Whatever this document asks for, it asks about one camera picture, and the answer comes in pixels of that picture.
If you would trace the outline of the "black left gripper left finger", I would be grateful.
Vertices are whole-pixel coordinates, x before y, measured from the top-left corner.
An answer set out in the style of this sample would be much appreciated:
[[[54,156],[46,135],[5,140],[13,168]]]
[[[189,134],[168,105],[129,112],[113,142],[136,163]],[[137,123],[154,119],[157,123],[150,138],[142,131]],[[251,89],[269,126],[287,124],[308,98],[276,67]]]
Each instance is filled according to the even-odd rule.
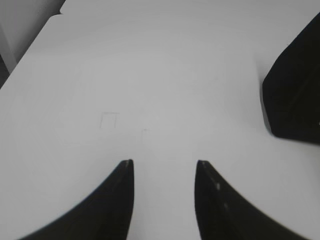
[[[82,202],[24,239],[125,240],[133,214],[134,194],[134,162],[122,160]]]

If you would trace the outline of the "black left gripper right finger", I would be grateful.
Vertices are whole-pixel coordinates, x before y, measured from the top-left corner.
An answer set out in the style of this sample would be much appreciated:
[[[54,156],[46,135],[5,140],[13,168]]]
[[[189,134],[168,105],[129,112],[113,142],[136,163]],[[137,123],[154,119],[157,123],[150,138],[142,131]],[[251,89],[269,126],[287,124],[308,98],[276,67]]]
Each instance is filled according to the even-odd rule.
[[[195,172],[195,214],[203,240],[302,240],[241,196],[207,160]]]

